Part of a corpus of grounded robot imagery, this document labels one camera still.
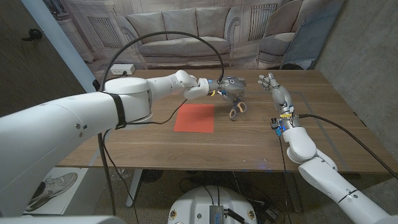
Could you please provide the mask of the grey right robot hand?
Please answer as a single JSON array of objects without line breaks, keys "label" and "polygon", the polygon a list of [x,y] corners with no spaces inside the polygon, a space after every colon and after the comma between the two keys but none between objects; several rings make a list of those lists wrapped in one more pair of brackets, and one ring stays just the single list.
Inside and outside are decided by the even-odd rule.
[{"label": "grey right robot hand", "polygon": [[294,104],[290,93],[277,82],[273,74],[259,75],[258,83],[272,95],[275,109],[279,113],[278,123],[285,130],[300,127],[298,117],[294,115]]}]

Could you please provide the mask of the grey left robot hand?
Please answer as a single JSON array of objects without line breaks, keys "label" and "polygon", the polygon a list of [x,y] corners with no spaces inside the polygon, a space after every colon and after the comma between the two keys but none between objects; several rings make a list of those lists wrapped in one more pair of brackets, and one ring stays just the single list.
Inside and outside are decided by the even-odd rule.
[{"label": "grey left robot hand", "polygon": [[216,92],[229,102],[238,103],[244,96],[246,81],[241,77],[226,77],[218,84]]}]

